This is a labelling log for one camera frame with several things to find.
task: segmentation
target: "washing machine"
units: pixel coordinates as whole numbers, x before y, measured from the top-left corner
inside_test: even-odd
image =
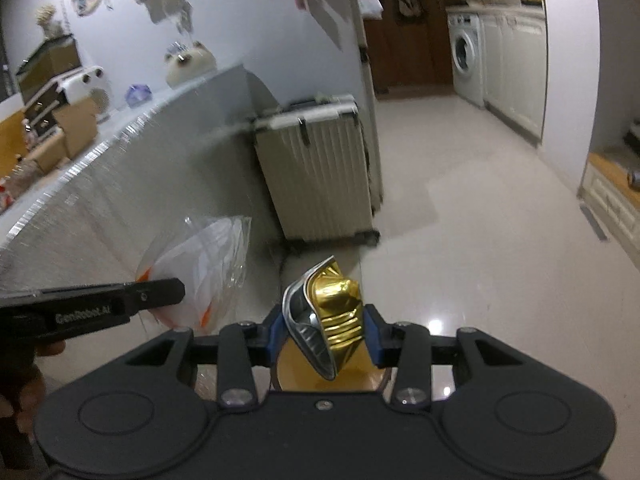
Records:
[[[456,93],[484,108],[480,18],[468,12],[448,15],[453,86]]]

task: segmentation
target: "small speaker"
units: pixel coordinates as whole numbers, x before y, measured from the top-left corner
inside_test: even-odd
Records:
[[[70,105],[87,97],[93,99],[98,108],[98,121],[103,121],[109,116],[111,86],[101,66],[92,66],[65,79],[60,85],[60,91],[64,92]]]

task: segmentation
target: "clear plastic bag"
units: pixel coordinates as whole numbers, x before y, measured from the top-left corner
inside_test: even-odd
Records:
[[[178,278],[186,294],[181,303],[153,309],[169,328],[190,327],[197,334],[220,329],[238,302],[246,272],[251,219],[245,216],[184,219],[158,235],[142,257],[136,279]]]

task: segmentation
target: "human hand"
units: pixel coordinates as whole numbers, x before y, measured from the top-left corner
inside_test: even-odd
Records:
[[[64,349],[65,342],[59,341],[50,345],[36,347],[36,355],[57,355]],[[31,434],[33,431],[33,417],[45,396],[45,384],[44,378],[36,365],[32,364],[30,369],[22,371],[25,376],[29,376],[31,379],[22,386],[18,393],[16,404],[19,407],[14,409],[12,403],[0,395],[0,418],[12,416],[21,433]]]

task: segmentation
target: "box on shelf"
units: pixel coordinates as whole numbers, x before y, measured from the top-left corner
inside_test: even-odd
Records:
[[[66,154],[69,158],[76,158],[94,141],[98,134],[95,119],[97,112],[98,108],[90,97],[53,112],[58,125],[65,133]]]
[[[29,152],[25,158],[26,160],[34,160],[42,173],[47,174],[66,156],[65,134],[58,129],[56,133],[44,140],[32,152]]]
[[[18,81],[26,106],[47,82],[62,73],[82,66],[76,40],[70,34],[44,41],[18,69]]]

